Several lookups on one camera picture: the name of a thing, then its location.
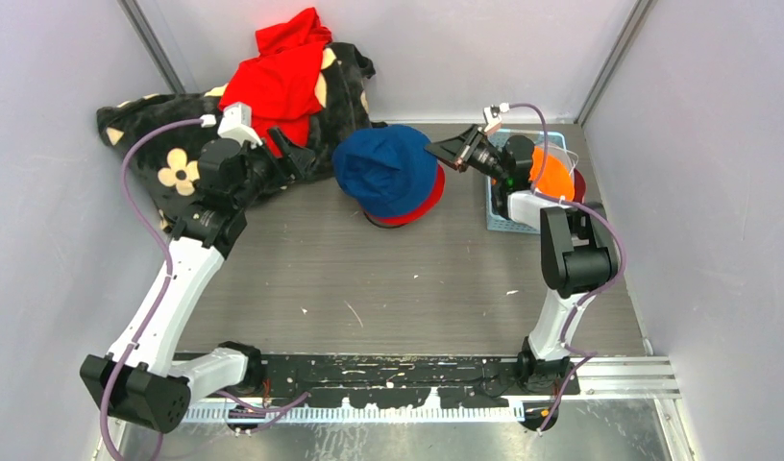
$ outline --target blue plastic basket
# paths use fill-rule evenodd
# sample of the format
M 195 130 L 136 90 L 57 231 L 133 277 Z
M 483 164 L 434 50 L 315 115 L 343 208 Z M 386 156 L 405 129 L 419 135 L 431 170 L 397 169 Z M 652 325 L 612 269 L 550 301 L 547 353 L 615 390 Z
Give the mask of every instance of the blue plastic basket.
M 532 139 L 536 145 L 539 145 L 543 142 L 542 132 L 509 129 L 500 129 L 498 132 L 488 136 L 488 139 L 495 146 L 502 148 L 508 138 L 513 134 L 523 134 Z M 548 132 L 548 142 L 551 142 L 565 150 L 568 148 L 567 144 L 565 143 L 565 136 L 559 132 Z M 534 229 L 531 226 L 525 224 L 515 223 L 510 219 L 505 219 L 497 214 L 497 212 L 494 211 L 491 206 L 491 180 L 488 177 L 485 177 L 485 184 L 485 213 L 486 223 L 488 225 L 489 231 L 539 233 L 538 229 Z

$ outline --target basket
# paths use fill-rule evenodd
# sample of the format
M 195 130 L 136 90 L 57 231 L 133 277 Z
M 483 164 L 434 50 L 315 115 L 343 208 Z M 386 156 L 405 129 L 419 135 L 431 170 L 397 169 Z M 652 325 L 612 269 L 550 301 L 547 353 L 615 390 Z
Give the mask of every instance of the basket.
M 539 146 L 542 144 L 542 132 L 536 131 L 527 131 L 527 130 L 509 130 L 509 129 L 500 129 L 496 133 L 488 136 L 488 139 L 491 141 L 492 144 L 497 146 L 498 148 L 502 148 L 505 145 L 505 142 L 508 138 L 513 134 L 523 134 L 529 137 L 533 142 Z M 567 151 L 567 144 L 565 143 L 565 136 L 559 132 L 548 132 L 548 142 L 550 144 L 555 144 L 562 148 L 562 150 L 556 149 L 552 154 L 559 157 L 559 154 L 565 155 L 565 151 Z M 563 163 L 571 168 L 574 167 L 573 161 L 570 158 L 560 158 Z M 520 232 L 520 233 L 539 233 L 538 229 L 534 229 L 531 226 L 515 223 L 510 219 L 505 219 L 501 217 L 491 206 L 491 181 L 486 177 L 485 178 L 485 213 L 486 213 L 486 224 L 489 231 L 500 231 L 500 232 Z

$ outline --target hat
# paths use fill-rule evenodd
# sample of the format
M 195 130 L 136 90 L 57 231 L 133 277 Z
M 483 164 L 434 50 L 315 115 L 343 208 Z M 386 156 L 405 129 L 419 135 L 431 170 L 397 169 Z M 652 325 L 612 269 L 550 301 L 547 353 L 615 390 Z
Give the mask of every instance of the hat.
M 425 134 L 404 126 L 358 130 L 335 148 L 341 189 L 371 220 L 400 226 L 426 214 L 443 195 L 443 169 Z

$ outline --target robotic arm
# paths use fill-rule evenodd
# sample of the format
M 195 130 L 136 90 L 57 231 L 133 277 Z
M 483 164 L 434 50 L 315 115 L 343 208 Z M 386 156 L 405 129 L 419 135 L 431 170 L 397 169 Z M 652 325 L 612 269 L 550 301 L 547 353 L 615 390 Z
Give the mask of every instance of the robotic arm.
M 168 277 L 163 264 L 140 309 L 107 354 L 88 355 L 82 364 L 81 378 L 95 403 L 100 406 L 104 393 L 110 392 L 110 416 L 168 433 L 194 401 L 231 386 L 235 392 L 247 393 L 262 385 L 265 370 L 260 350 L 234 342 L 172 366 L 188 317 L 245 229 L 245 210 L 268 186 L 303 180 L 315 160 L 310 150 L 296 146 L 274 128 L 268 134 L 282 150 L 282 157 L 276 158 L 250 120 L 250 108 L 243 104 L 225 108 L 220 138 L 202 149 L 196 183 L 202 199 L 184 210 L 172 231 L 168 289 L 163 292 L 161 287 Z M 203 122 L 204 127 L 212 126 L 216 120 L 207 115 Z M 152 315 L 151 306 L 160 297 Z M 134 341 L 150 316 L 143 335 Z M 118 363 L 130 344 L 134 345 L 131 354 Z M 118 378 L 109 385 L 118 366 Z
M 469 166 L 492 180 L 492 206 L 504 218 L 540 230 L 542 275 L 548 292 L 539 322 L 518 355 L 518 374 L 527 388 L 570 370 L 569 345 L 587 305 L 587 293 L 608 283 L 618 272 L 619 258 L 608 229 L 587 212 L 562 201 L 534 194 L 529 180 L 534 143 L 520 134 L 502 149 L 488 135 L 502 124 L 508 105 L 483 110 L 485 125 L 472 125 L 460 135 L 434 142 L 427 151 L 462 173 Z M 601 216 L 598 203 L 587 207 Z

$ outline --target orange object in basket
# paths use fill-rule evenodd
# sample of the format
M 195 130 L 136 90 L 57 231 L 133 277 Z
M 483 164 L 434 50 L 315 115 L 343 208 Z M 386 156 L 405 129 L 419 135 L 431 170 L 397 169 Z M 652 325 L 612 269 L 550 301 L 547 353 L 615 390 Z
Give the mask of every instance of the orange object in basket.
M 530 167 L 529 177 L 531 181 L 534 181 L 539 175 L 539 170 L 542 168 L 542 157 L 544 156 L 545 153 L 539 147 L 533 149 L 533 166 Z M 576 195 L 576 188 L 570 172 L 565 164 L 554 156 L 548 156 L 545 171 L 542 172 L 542 178 L 539 178 L 536 187 L 543 194 L 557 199 L 564 196 L 566 200 L 572 200 Z

